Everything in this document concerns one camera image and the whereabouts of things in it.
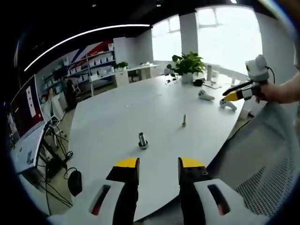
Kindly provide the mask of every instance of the window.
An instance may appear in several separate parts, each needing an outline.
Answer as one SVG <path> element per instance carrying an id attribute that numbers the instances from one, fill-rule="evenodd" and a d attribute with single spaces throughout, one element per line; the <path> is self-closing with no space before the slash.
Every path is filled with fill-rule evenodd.
<path id="1" fill-rule="evenodd" d="M 245 61 L 262 54 L 255 13 L 247 7 L 198 9 L 198 53 L 203 61 L 247 74 Z"/>
<path id="2" fill-rule="evenodd" d="M 152 28 L 153 60 L 171 61 L 173 55 L 181 55 L 179 16 L 173 16 L 155 24 Z"/>

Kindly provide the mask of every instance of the floor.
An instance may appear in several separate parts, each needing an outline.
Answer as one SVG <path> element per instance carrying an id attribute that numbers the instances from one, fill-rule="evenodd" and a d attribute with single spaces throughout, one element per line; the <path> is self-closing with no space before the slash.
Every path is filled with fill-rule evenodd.
<path id="1" fill-rule="evenodd" d="M 111 90 L 113 88 L 114 88 L 114 85 L 112 84 L 112 85 L 108 85 L 108 86 L 105 86 L 103 88 L 97 89 L 97 90 L 95 90 L 95 95 L 103 93 L 107 90 Z M 86 93 L 86 94 L 82 95 L 81 99 L 85 99 L 88 96 L 90 96 L 90 93 Z M 70 134 L 70 128 L 71 128 L 74 112 L 75 112 L 75 110 L 71 110 L 71 111 L 67 112 L 65 114 L 63 120 L 58 125 L 58 127 L 64 132 L 64 134 L 67 135 L 67 139 L 68 139 L 69 134 Z M 247 120 L 240 120 L 239 119 L 237 121 L 234 129 L 232 130 L 232 134 L 230 136 L 232 136 L 248 120 L 249 120 L 249 118 Z M 62 143 L 65 146 L 66 150 L 68 150 L 68 143 L 64 140 L 62 140 Z M 60 147 L 56 150 L 56 152 L 58 153 L 58 155 L 63 157 L 63 153 L 62 153 L 62 150 L 61 150 Z M 65 170 L 62 169 L 55 177 L 53 177 L 50 180 L 49 184 L 51 186 L 53 186 L 64 198 L 66 198 L 69 202 L 72 203 L 71 194 L 68 190 L 67 180 L 64 179 L 64 174 L 65 174 Z M 47 186 L 47 190 L 52 192 L 57 197 L 59 197 L 58 194 L 49 185 Z M 52 215 L 63 214 L 68 210 L 68 208 L 69 208 L 68 206 L 66 206 L 63 203 L 59 202 L 54 197 L 50 196 L 49 194 L 48 194 L 47 197 L 48 197 L 49 209 L 50 209 L 50 212 L 51 212 Z"/>

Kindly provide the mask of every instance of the oval conference table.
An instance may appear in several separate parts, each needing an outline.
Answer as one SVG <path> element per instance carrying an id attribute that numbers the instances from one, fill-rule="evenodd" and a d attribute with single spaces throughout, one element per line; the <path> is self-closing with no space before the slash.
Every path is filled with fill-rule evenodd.
<path id="1" fill-rule="evenodd" d="M 159 76 L 122 86 L 80 102 L 72 121 L 68 167 L 82 173 L 82 189 L 105 180 L 113 165 L 139 157 L 139 199 L 135 221 L 160 209 L 179 194 L 178 157 L 196 158 L 208 166 L 227 140 L 244 105 L 220 108 L 231 78 L 220 75 L 222 88 L 166 83 Z M 198 98 L 199 90 L 215 97 Z M 186 114 L 186 127 L 182 127 Z M 149 146 L 138 146 L 143 132 Z"/>

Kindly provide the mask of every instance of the green plant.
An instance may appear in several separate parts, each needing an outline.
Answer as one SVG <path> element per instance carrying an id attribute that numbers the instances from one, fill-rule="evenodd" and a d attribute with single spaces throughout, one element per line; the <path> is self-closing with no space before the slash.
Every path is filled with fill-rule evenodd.
<path id="1" fill-rule="evenodd" d="M 182 54 L 182 56 L 173 55 L 172 61 L 175 62 L 175 68 L 171 64 L 167 65 L 168 69 L 173 70 L 179 75 L 187 73 L 202 73 L 204 70 L 204 63 L 201 61 L 203 58 L 198 56 L 197 53 L 190 52 L 189 54 Z"/>
<path id="2" fill-rule="evenodd" d="M 127 67 L 127 66 L 128 66 L 128 63 L 125 62 L 125 61 L 122 61 L 122 62 L 120 62 L 120 63 L 118 63 L 118 64 L 115 64 L 113 67 L 114 67 L 115 69 L 117 69 L 117 68 L 125 68 L 125 67 Z"/>

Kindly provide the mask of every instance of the led light strip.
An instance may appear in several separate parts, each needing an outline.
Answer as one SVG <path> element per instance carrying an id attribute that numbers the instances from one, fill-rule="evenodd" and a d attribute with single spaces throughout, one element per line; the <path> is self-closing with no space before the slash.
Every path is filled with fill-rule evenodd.
<path id="1" fill-rule="evenodd" d="M 88 33 L 91 33 L 91 32 L 95 32 L 95 31 L 98 31 L 98 30 L 106 30 L 106 29 L 111 29 L 111 28 L 119 28 L 119 27 L 149 27 L 150 25 L 149 24 L 124 24 L 124 25 L 115 25 L 115 26 L 109 26 L 109 27 L 102 27 L 102 28 L 97 28 L 97 29 L 94 29 L 94 30 L 89 30 L 89 31 L 86 31 L 86 32 L 83 32 L 83 33 L 80 33 L 80 34 L 77 34 L 75 36 L 72 36 L 72 37 L 69 37 L 68 39 L 66 40 L 63 40 L 61 42 L 59 42 L 58 44 L 52 46 L 51 48 L 49 48 L 47 51 L 45 51 L 44 53 L 42 53 L 41 55 L 39 55 L 35 60 L 33 60 L 25 69 L 24 69 L 24 72 L 32 66 L 33 63 L 35 63 L 37 60 L 39 60 L 43 55 L 45 55 L 46 53 L 50 52 L 52 49 L 56 48 L 57 46 L 73 39 L 73 38 L 76 38 L 76 37 L 79 37 L 81 35 L 85 35 L 85 34 L 88 34 Z"/>

